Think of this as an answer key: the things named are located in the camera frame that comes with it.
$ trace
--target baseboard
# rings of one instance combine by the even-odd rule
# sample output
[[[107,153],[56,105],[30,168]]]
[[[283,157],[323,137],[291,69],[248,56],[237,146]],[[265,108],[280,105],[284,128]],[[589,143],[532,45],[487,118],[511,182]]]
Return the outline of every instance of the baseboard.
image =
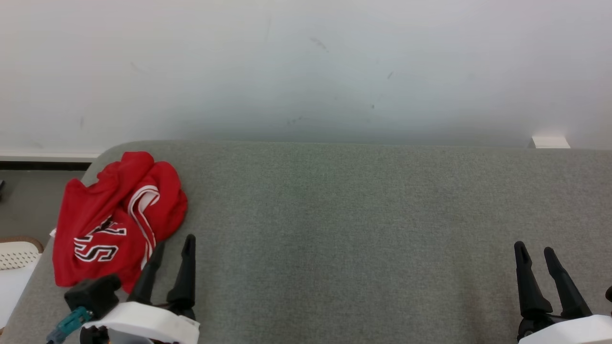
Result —
[[[77,162],[91,163],[99,153],[42,153],[0,151],[0,162]]]
[[[87,171],[90,165],[91,162],[0,161],[0,171]]]

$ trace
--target teal connector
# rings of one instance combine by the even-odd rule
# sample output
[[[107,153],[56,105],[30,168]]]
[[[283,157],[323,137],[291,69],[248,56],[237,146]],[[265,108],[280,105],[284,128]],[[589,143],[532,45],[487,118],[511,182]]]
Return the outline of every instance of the teal connector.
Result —
[[[84,323],[91,320],[91,316],[91,312],[86,310],[85,307],[76,308],[59,322],[55,330],[47,335],[47,344],[64,343],[66,337],[78,330]]]

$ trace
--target black clamp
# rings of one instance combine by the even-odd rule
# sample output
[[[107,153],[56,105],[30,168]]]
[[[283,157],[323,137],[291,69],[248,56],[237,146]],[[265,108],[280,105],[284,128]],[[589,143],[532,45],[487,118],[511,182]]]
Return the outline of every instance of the black clamp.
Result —
[[[517,260],[518,299],[523,317],[518,327],[517,341],[552,324],[593,315],[569,274],[561,266],[553,249],[545,248],[544,258],[548,273],[557,286],[563,308],[561,315],[550,314],[553,308],[540,291],[531,271],[531,257],[522,241],[514,244],[514,254]]]

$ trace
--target red cloth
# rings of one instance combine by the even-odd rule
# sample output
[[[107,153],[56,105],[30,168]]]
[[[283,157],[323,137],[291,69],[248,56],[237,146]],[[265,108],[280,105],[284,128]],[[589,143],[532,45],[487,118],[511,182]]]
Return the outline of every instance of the red cloth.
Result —
[[[53,247],[58,286],[117,274],[131,292],[155,245],[183,221],[187,197],[167,162],[126,152],[86,187],[68,182]]]

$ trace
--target gray cushion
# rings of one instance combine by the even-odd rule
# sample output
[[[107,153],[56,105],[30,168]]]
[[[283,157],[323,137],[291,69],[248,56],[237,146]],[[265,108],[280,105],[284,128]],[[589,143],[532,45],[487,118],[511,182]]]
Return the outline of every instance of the gray cushion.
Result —
[[[140,150],[189,200],[154,300],[195,234],[200,343],[514,343],[517,240],[557,312],[547,245],[595,313],[612,308],[610,151],[147,141],[83,181]],[[0,342],[43,343],[68,313],[52,248]]]

